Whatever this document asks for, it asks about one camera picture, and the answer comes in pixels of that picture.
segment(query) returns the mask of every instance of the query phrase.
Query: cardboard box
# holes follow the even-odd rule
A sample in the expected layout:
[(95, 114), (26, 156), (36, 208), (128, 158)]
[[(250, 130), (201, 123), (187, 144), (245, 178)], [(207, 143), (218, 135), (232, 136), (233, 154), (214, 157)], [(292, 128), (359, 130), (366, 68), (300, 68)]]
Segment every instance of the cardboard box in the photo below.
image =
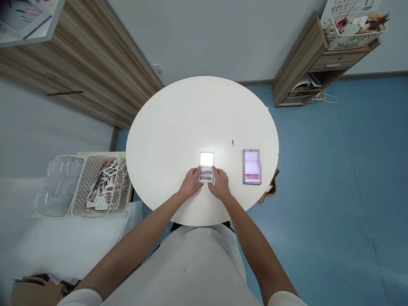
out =
[(276, 195), (276, 176), (278, 175), (279, 172), (280, 172), (279, 169), (275, 170), (275, 174), (273, 175), (272, 181), (269, 184), (269, 186), (271, 186), (271, 189), (267, 192), (264, 192), (262, 197), (257, 201), (257, 203), (262, 204), (266, 197)]
[(68, 294), (63, 283), (55, 284), (37, 277), (14, 280), (10, 305), (13, 306), (56, 306)]

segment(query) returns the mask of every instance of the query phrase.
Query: round white table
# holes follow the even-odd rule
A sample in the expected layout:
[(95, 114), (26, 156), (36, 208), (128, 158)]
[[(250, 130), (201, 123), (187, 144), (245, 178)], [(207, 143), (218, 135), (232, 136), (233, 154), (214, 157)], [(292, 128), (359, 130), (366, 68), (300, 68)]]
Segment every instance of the round white table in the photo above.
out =
[[(243, 149), (260, 149), (262, 185), (243, 184)], [(227, 173), (232, 195), (248, 210), (278, 164), (275, 123), (261, 100), (233, 81), (198, 76), (168, 85), (142, 107), (127, 139), (127, 170), (142, 201), (155, 210), (177, 192), (187, 171), (198, 166), (200, 152), (214, 153), (215, 167)], [(190, 226), (228, 220), (207, 184), (172, 218)]]

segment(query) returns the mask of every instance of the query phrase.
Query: basket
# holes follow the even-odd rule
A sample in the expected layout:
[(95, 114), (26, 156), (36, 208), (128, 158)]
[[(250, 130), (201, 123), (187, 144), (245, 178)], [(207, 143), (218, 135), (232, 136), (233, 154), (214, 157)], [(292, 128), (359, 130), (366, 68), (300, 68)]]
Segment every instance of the basket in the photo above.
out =
[(367, 34), (354, 34), (354, 35), (342, 35), (339, 33), (338, 29), (336, 28), (336, 20), (340, 21), (347, 16), (347, 19), (355, 19), (362, 16), (368, 16), (369, 13), (372, 11), (366, 12), (356, 12), (350, 13), (348, 16), (347, 14), (339, 14), (335, 15), (331, 18), (326, 30), (325, 36), (327, 40), (328, 51), (334, 50), (345, 50), (345, 49), (355, 49), (355, 48), (362, 48), (367, 46), (371, 43), (374, 39), (379, 37), (382, 33), (387, 31), (387, 27), (385, 24), (380, 25), (381, 31), (374, 32), (374, 33), (367, 33)]
[[(109, 159), (118, 159), (118, 171), (116, 181), (113, 187), (112, 202), (107, 210), (96, 210), (95, 208), (86, 207), (86, 199), (101, 173), (103, 162)], [(118, 211), (125, 207), (126, 194), (130, 183), (126, 160), (119, 158), (117, 155), (90, 155), (86, 158), (81, 178), (71, 204), (71, 215), (86, 218), (104, 218), (109, 213)]]
[(58, 155), (49, 163), (47, 178), (35, 199), (37, 214), (68, 215), (84, 163), (85, 158), (76, 155)]

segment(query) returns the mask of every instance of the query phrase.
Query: wall baseboard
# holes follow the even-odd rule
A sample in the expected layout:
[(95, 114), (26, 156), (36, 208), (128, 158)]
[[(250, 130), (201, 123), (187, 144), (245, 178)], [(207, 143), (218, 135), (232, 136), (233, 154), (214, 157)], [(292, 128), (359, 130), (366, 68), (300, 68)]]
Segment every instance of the wall baseboard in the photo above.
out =
[[(368, 74), (344, 74), (338, 81), (352, 81), (362, 79), (384, 79), (389, 77), (408, 77), (408, 71), (378, 72)], [(271, 85), (274, 79), (256, 80), (256, 81), (239, 81), (242, 86), (261, 86)]]

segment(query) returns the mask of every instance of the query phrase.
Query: person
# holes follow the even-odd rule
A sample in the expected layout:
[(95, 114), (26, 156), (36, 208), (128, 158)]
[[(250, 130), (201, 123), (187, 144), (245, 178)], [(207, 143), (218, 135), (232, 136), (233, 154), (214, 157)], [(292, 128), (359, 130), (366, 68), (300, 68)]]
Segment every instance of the person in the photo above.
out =
[[(261, 289), (264, 305), (306, 306), (252, 219), (213, 167), (211, 193), (221, 200)], [(142, 264), (180, 206), (203, 186), (200, 167), (180, 189), (133, 228), (58, 306), (259, 305), (246, 284), (234, 232), (224, 224), (178, 226)]]

